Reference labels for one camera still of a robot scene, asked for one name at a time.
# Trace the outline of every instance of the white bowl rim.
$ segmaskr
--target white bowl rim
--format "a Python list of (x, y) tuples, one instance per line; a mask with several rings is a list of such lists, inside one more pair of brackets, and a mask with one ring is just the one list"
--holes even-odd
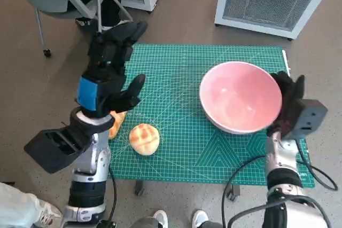
[(216, 127), (218, 127), (219, 129), (221, 129), (221, 130), (223, 130), (223, 131), (225, 131), (225, 132), (236, 133), (236, 134), (254, 133), (254, 132), (260, 131), (260, 130), (262, 130), (262, 129), (268, 127), (268, 126), (270, 126), (270, 125), (273, 123), (273, 121), (275, 121), (276, 118), (278, 117), (279, 112), (280, 112), (280, 110), (281, 110), (281, 108), (282, 108), (282, 93), (281, 93), (281, 91), (280, 91), (279, 86), (278, 86), (278, 89), (279, 89), (279, 96), (280, 96), (280, 99), (281, 99), (281, 101), (280, 101), (281, 104), (279, 105), (279, 108), (278, 108), (279, 110), (277, 111), (276, 116), (273, 118), (273, 121), (272, 121), (271, 123), (269, 123), (269, 124), (267, 124), (267, 125), (265, 125), (265, 126), (262, 126), (262, 127), (260, 127), (260, 128), (253, 129), (253, 130), (240, 130), (240, 129), (234, 129), (234, 128), (230, 128), (230, 127), (228, 127), (228, 126), (226, 126), (226, 125), (223, 125), (223, 124), (221, 124), (221, 123), (218, 122), (218, 121), (215, 121), (215, 119), (214, 119), (214, 118), (210, 115), (210, 113), (207, 111), (207, 108), (205, 107), (205, 105), (204, 105), (204, 103), (203, 103), (203, 101), (202, 101), (202, 97), (201, 97), (201, 95), (202, 95), (202, 90), (203, 90), (202, 85), (203, 85), (203, 81), (205, 80), (206, 76), (207, 76), (210, 72), (212, 72), (213, 70), (217, 69), (219, 66), (223, 66), (223, 65), (227, 65), (227, 64), (236, 64), (236, 63), (249, 65), (249, 66), (252, 66), (252, 67), (255, 67), (255, 68), (261, 70), (262, 72), (264, 72), (265, 74), (267, 74), (267, 75), (271, 78), (271, 80), (274, 81), (274, 83), (278, 86), (278, 84), (277, 84), (277, 82), (274, 80), (274, 78), (273, 78), (267, 71), (265, 71), (264, 69), (258, 67), (257, 65), (254, 65), (254, 64), (251, 64), (251, 63), (245, 62), (245, 61), (226, 61), (226, 62), (223, 62), (223, 63), (221, 63), (221, 64), (215, 65), (214, 67), (210, 68), (210, 69), (207, 71), (207, 73), (203, 76), (203, 78), (202, 78), (202, 80), (201, 80), (201, 83), (200, 83), (200, 86), (199, 86), (199, 99), (200, 99), (202, 108), (203, 108), (203, 110), (205, 111), (205, 113), (206, 113), (208, 119), (209, 119)]

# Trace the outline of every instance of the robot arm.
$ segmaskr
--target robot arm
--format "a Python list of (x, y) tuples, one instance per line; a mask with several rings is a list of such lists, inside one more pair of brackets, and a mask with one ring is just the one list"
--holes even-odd
[(70, 115), (70, 125), (40, 131), (25, 151), (47, 172), (54, 173), (74, 162), (69, 201), (63, 212), (62, 227), (87, 224), (113, 227), (100, 222), (106, 208), (105, 191), (111, 152), (109, 128), (114, 124), (110, 111), (134, 108), (144, 85), (145, 75), (136, 76), (122, 91), (126, 81), (125, 62), (132, 45), (145, 32), (144, 22), (128, 22), (94, 35), (82, 74), (77, 101), (80, 107)]
[[(291, 83), (287, 76), (287, 89), (283, 92), (283, 108), (274, 124), (268, 129), (266, 178), (268, 203), (289, 196), (305, 196), (300, 179), (296, 156), (300, 140), (316, 131), (327, 109), (317, 100), (302, 99), (304, 77)], [(263, 228), (328, 227), (325, 217), (312, 202), (304, 199), (289, 200), (281, 205), (267, 208)]]

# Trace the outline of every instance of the table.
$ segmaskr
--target table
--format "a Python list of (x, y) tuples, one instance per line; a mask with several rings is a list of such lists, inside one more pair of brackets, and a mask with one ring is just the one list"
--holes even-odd
[[(146, 74), (141, 103), (127, 114), (110, 142), (111, 167), (116, 178), (168, 182), (225, 183), (253, 156), (265, 154), (266, 135), (225, 133), (205, 117), (199, 100), (203, 75), (225, 61), (246, 61), (268, 72), (288, 70), (285, 52), (269, 46), (136, 44), (127, 63), (127, 83)], [(152, 156), (141, 156), (129, 146), (131, 129), (149, 123), (160, 132)], [(308, 158), (305, 141), (302, 150)], [(299, 165), (304, 187), (313, 177)], [(265, 185), (264, 162), (246, 167), (234, 180), (241, 185)]]

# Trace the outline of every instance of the table leg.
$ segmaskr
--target table leg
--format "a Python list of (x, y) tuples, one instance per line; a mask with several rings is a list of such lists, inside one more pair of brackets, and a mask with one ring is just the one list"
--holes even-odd
[(240, 196), (240, 185), (237, 185), (237, 184), (230, 185), (229, 191), (227, 193), (227, 198), (230, 201), (235, 202), (239, 196)]
[(134, 193), (137, 196), (141, 196), (144, 194), (144, 181), (142, 180), (135, 181)]

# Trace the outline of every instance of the bread roll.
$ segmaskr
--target bread roll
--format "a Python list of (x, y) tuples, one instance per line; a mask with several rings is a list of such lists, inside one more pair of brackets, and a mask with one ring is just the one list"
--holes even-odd
[(115, 118), (115, 122), (114, 125), (109, 129), (109, 139), (113, 139), (119, 132), (119, 129), (126, 117), (126, 112), (116, 113), (112, 111), (111, 115)]
[(159, 132), (148, 124), (140, 124), (129, 134), (132, 148), (140, 155), (149, 156), (156, 152), (159, 146)]

